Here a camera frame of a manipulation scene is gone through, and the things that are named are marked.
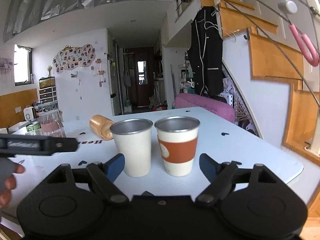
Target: human hand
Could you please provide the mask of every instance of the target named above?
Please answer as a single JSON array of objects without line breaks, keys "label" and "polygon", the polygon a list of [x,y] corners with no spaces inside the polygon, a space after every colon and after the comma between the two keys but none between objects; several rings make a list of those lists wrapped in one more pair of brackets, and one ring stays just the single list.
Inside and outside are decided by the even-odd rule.
[{"label": "human hand", "polygon": [[[15,163],[15,171],[14,173],[24,173],[25,168]],[[6,190],[0,195],[0,208],[7,207],[10,200],[11,200],[11,190],[15,189],[17,186],[17,181],[13,175],[11,175],[9,178],[7,178],[4,181],[4,185],[6,187]]]}]

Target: pink hanger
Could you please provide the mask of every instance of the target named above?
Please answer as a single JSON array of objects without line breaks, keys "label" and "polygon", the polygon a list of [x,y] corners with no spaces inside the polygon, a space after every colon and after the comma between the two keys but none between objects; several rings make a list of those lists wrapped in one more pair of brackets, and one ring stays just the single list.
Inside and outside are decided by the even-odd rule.
[{"label": "pink hanger", "polygon": [[[308,38],[308,36],[306,34],[303,34],[300,36],[300,34],[298,33],[297,28],[294,26],[294,24],[289,25],[289,28],[292,32],[292,35],[294,36],[299,49],[301,50],[303,56],[305,57],[305,59],[314,67],[319,65],[319,54],[316,51],[315,47],[313,46],[312,42],[310,41],[310,39]],[[308,50],[311,53],[311,56],[309,55],[309,52],[307,51],[306,47],[303,45],[302,41],[305,43],[305,45],[307,46]]]}]

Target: photo collage board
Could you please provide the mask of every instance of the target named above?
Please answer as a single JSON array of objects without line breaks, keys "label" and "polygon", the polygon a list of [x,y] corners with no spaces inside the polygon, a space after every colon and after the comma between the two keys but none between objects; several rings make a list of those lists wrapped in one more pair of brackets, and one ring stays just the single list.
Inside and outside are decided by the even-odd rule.
[{"label": "photo collage board", "polygon": [[64,70],[74,70],[77,67],[89,67],[95,57],[92,45],[86,44],[83,47],[68,47],[59,51],[52,63],[55,72],[61,73]]}]

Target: drawer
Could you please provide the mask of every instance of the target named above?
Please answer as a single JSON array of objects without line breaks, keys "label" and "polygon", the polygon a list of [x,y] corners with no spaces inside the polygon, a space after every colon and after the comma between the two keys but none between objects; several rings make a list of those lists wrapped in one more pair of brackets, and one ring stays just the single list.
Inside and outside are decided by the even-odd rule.
[{"label": "drawer", "polygon": [[53,98],[40,99],[41,104],[52,102],[52,101],[53,101]]},{"label": "drawer", "polygon": [[47,93],[47,94],[40,94],[40,99],[45,99],[45,98],[52,98],[53,93]]},{"label": "drawer", "polygon": [[39,94],[46,94],[52,92],[52,88],[46,88],[39,90]]}]

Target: table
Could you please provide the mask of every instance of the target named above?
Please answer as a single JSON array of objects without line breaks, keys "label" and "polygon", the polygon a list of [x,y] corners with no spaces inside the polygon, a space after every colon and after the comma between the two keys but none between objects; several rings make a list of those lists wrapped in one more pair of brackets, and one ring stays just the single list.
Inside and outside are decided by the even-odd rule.
[{"label": "table", "polygon": [[[296,178],[303,170],[303,165],[294,157],[201,107],[113,116],[110,119],[117,122],[131,118],[145,118],[155,123],[161,118],[177,115],[195,117],[201,122],[191,173],[184,177],[172,177],[166,173],[156,129],[153,127],[150,173],[141,178],[131,178],[122,172],[114,182],[129,198],[141,195],[147,190],[154,195],[191,195],[194,200],[209,185],[209,181],[199,168],[201,153],[207,153],[219,163],[239,161],[242,163],[241,168],[252,168],[255,163],[263,163],[285,183]],[[53,156],[17,155],[11,158],[12,161],[23,162],[26,172],[16,175],[18,187],[13,190],[11,207],[5,212],[15,216],[19,202],[60,164],[69,163],[72,168],[84,168],[92,162],[104,163],[118,153],[113,140],[103,141],[91,131],[89,120],[63,124],[67,137],[75,137],[81,142],[78,151],[58,153]],[[24,127],[15,134],[25,132]],[[243,187],[246,185],[237,185],[236,189]]]}]

